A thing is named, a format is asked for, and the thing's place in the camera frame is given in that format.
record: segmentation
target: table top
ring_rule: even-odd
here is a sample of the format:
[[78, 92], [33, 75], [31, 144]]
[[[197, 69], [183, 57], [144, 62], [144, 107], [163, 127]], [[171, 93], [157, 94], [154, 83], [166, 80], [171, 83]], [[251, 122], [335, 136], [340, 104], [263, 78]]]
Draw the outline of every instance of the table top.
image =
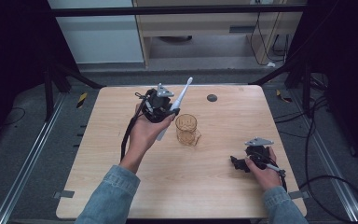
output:
[[[77, 217], [113, 164], [120, 161], [120, 146], [136, 104], [136, 92], [156, 86], [105, 87], [99, 92], [89, 124], [77, 152], [61, 198], [60, 218]], [[164, 85], [179, 96], [184, 85]], [[214, 94], [217, 101], [207, 96]], [[235, 170], [230, 156], [245, 157], [246, 141], [272, 140], [278, 165], [286, 171], [288, 191], [298, 186], [259, 86], [193, 85], [188, 88], [180, 114], [196, 117], [201, 137], [196, 146], [176, 138], [174, 121], [161, 141], [148, 150], [137, 175], [141, 184], [129, 218], [254, 218], [267, 217], [263, 191], [252, 173]], [[302, 199], [295, 199], [303, 215]]]

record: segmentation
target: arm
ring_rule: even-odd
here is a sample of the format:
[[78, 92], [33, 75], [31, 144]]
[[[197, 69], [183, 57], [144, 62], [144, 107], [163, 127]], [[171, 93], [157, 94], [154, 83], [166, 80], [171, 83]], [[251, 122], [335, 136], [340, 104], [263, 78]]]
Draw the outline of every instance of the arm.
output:
[[[276, 161], [272, 147], [269, 147], [270, 157]], [[308, 223], [300, 210], [282, 187], [281, 180], [276, 171], [269, 168], [260, 170], [253, 161], [245, 159], [247, 166], [255, 175], [257, 182], [265, 191], [264, 205], [268, 211], [270, 223]]]
[[130, 134], [129, 149], [119, 165], [114, 165], [92, 193], [76, 223], [126, 223], [140, 179], [135, 175], [146, 151], [158, 134], [168, 128], [174, 115], [160, 123], [139, 117]]

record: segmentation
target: black circular marker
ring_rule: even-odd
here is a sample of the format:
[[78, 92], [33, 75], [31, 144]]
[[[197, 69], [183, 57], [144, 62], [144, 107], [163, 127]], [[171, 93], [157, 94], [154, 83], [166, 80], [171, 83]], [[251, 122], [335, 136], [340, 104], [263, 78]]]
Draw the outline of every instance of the black circular marker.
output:
[[214, 94], [209, 94], [206, 99], [208, 99], [209, 102], [215, 102], [217, 101], [217, 96]]

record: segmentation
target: hand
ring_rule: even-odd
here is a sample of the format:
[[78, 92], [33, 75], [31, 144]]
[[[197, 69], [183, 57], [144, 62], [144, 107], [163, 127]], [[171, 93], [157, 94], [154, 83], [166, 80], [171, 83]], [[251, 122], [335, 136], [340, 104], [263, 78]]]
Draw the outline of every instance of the hand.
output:
[[[269, 150], [269, 156], [274, 161], [276, 161], [277, 157], [275, 156], [272, 147], [268, 147], [268, 150]], [[257, 182], [260, 184], [261, 188], [264, 191], [275, 188], [282, 184], [281, 179], [279, 178], [279, 175], [276, 171], [269, 168], [261, 170], [255, 165], [255, 163], [252, 160], [248, 158], [245, 158], [245, 162], [246, 165], [249, 167], [249, 169], [252, 171], [252, 173], [255, 175]]]
[[139, 117], [130, 133], [130, 148], [134, 147], [147, 151], [155, 143], [159, 133], [168, 128], [174, 120], [175, 115], [169, 115], [165, 120], [159, 123], [152, 123], [144, 115]]
[[132, 127], [129, 149], [120, 166], [136, 174], [146, 151], [153, 146], [159, 133], [170, 126], [174, 118], [175, 115], [172, 114], [160, 123], [152, 123], [144, 115], [140, 116]]

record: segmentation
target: sleeve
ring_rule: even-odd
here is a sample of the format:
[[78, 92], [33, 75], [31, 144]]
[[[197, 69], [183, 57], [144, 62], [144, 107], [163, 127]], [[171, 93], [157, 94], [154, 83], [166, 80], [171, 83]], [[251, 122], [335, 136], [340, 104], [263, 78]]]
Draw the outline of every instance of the sleeve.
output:
[[91, 194], [76, 223], [126, 223], [140, 179], [114, 165]]
[[268, 211], [269, 223], [308, 223], [283, 187], [267, 190], [263, 199]]

